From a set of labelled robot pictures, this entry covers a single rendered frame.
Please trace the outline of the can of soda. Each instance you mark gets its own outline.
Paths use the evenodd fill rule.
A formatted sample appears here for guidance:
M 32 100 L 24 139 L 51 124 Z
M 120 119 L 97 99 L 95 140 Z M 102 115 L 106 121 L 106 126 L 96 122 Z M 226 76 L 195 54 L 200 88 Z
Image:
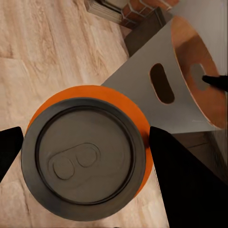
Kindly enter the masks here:
M 27 127 L 21 169 L 33 197 L 72 221 L 95 221 L 123 209 L 153 167 L 150 125 L 122 93 L 80 85 L 44 102 Z

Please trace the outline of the trash can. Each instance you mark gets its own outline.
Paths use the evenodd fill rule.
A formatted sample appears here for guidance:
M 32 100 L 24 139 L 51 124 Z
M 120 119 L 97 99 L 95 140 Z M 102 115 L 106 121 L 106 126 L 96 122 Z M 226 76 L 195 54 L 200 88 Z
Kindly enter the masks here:
M 131 100 L 150 127 L 171 134 L 224 130 L 228 126 L 225 91 L 211 84 L 198 90 L 190 72 L 196 63 L 206 76 L 220 76 L 195 28 L 174 16 L 100 86 Z

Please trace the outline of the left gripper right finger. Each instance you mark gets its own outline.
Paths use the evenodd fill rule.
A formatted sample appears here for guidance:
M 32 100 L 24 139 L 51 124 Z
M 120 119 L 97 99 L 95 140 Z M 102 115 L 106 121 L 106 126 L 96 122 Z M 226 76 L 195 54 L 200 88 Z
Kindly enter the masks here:
M 149 145 L 170 228 L 228 228 L 228 185 L 171 133 L 151 126 Z

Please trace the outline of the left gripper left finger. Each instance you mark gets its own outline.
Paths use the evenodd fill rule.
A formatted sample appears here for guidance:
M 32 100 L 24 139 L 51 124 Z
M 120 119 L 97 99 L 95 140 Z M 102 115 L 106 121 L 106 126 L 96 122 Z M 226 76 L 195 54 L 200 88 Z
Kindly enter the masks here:
M 21 150 L 23 139 L 20 126 L 0 132 L 0 182 Z

